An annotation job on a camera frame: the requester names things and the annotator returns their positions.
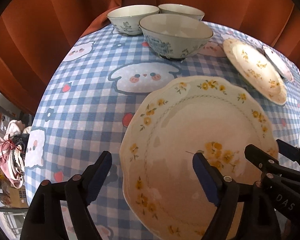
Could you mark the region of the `scalloped yellow-flower plate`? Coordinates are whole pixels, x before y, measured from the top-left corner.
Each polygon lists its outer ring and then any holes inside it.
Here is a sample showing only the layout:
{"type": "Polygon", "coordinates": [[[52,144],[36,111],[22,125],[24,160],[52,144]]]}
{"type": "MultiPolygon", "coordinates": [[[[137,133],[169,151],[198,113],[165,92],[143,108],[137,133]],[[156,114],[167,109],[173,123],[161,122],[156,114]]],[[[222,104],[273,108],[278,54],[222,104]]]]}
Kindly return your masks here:
{"type": "Polygon", "coordinates": [[[177,78],[145,98],[126,130],[125,200],[160,239],[200,239],[216,207],[193,170],[193,155],[202,151],[221,174],[252,184],[261,171],[244,156],[249,144],[278,156],[272,124],[245,89],[221,77],[177,78]]]}

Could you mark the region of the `red-trimmed small plate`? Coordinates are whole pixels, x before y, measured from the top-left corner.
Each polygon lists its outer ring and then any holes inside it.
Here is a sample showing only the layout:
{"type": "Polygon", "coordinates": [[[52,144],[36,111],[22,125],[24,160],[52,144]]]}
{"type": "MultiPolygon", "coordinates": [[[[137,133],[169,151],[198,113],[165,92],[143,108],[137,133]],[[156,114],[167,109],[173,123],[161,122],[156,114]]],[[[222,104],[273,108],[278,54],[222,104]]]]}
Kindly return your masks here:
{"type": "Polygon", "coordinates": [[[294,82],[294,77],[286,63],[268,46],[262,46],[264,54],[266,58],[271,62],[271,64],[275,67],[277,72],[281,75],[282,78],[288,80],[290,82],[294,82]]]}

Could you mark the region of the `large round yellow-flower plate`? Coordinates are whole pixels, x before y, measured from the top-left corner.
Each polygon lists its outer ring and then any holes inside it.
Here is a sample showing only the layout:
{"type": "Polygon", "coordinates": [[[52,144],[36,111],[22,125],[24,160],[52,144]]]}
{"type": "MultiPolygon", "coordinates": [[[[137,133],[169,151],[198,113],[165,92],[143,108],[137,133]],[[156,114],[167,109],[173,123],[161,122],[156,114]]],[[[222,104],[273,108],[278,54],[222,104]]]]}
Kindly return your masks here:
{"type": "Polygon", "coordinates": [[[223,41],[223,50],[237,71],[269,101],[284,105],[287,89],[273,65],[257,49],[235,38],[223,41]]]}

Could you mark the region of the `floral bowl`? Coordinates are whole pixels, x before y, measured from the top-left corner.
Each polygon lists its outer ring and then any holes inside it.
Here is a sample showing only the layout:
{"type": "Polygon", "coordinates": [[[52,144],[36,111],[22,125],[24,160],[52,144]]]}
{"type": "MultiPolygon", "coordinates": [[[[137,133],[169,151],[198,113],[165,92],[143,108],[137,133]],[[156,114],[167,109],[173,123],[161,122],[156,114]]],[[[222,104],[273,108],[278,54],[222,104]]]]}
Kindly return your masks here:
{"type": "Polygon", "coordinates": [[[107,14],[114,28],[126,35],[140,35],[139,21],[149,15],[158,14],[160,9],[153,5],[137,4],[117,8],[107,14]]]}
{"type": "Polygon", "coordinates": [[[213,37],[213,30],[204,22],[177,14],[149,15],[139,26],[149,46],[167,59],[193,56],[213,37]]]}
{"type": "Polygon", "coordinates": [[[203,12],[202,10],[188,5],[165,3],[158,5],[158,7],[160,9],[160,12],[163,14],[184,15],[197,19],[199,21],[201,21],[205,16],[205,12],[203,12]]]}

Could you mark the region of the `cardboard box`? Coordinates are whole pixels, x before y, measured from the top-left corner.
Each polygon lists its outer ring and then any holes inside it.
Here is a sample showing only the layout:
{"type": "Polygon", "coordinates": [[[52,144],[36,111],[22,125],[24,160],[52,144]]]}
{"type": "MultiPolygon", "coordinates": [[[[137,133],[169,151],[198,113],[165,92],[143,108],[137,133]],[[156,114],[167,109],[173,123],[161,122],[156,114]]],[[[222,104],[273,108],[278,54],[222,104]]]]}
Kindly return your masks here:
{"type": "Polygon", "coordinates": [[[27,203],[25,186],[22,186],[19,189],[16,189],[15,187],[11,187],[9,189],[9,193],[10,193],[11,207],[16,207],[16,208],[29,207],[27,203]]]}

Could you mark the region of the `pink white cloth bundle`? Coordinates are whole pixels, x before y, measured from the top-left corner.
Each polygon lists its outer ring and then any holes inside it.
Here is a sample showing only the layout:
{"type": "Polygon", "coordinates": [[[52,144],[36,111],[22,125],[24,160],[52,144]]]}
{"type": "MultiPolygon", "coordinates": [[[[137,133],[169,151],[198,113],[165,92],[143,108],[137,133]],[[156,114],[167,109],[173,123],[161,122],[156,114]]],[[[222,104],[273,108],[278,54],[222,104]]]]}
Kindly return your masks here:
{"type": "Polygon", "coordinates": [[[6,133],[0,137],[0,169],[11,185],[19,189],[24,184],[25,155],[31,126],[11,120],[6,133]]]}

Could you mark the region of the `blue checkered cartoon tablecloth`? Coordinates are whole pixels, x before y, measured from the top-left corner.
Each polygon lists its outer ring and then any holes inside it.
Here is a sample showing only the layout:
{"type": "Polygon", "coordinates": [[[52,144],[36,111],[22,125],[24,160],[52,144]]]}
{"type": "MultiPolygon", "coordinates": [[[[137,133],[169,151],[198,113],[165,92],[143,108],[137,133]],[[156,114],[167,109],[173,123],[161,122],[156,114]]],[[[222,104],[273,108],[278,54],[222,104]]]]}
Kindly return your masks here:
{"type": "Polygon", "coordinates": [[[158,57],[143,36],[125,36],[112,25],[80,38],[51,78],[40,101],[28,145],[41,157],[25,172],[28,201],[44,179],[65,181],[109,151],[113,164],[97,200],[89,205],[104,239],[153,239],[122,194],[119,147],[145,94],[124,89],[124,75],[157,72],[164,85],[180,76],[221,76],[246,89],[263,107],[274,135],[300,147],[300,71],[286,60],[294,80],[286,82],[287,103],[277,106],[249,86],[222,54],[222,42],[236,38],[257,49],[263,43],[247,34],[210,23],[214,36],[199,54],[181,62],[158,57]]]}

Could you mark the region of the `orange curtain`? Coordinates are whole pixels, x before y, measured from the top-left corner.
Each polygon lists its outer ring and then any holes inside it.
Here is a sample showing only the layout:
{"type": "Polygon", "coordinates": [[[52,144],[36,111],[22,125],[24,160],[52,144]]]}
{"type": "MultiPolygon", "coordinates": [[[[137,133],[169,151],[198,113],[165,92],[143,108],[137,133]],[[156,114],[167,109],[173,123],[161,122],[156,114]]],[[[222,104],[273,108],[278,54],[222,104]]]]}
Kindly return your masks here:
{"type": "Polygon", "coordinates": [[[12,0],[0,15],[0,93],[25,113],[43,93],[76,41],[107,23],[107,13],[133,4],[177,3],[205,20],[274,47],[300,70],[300,6],[293,0],[12,0]]]}

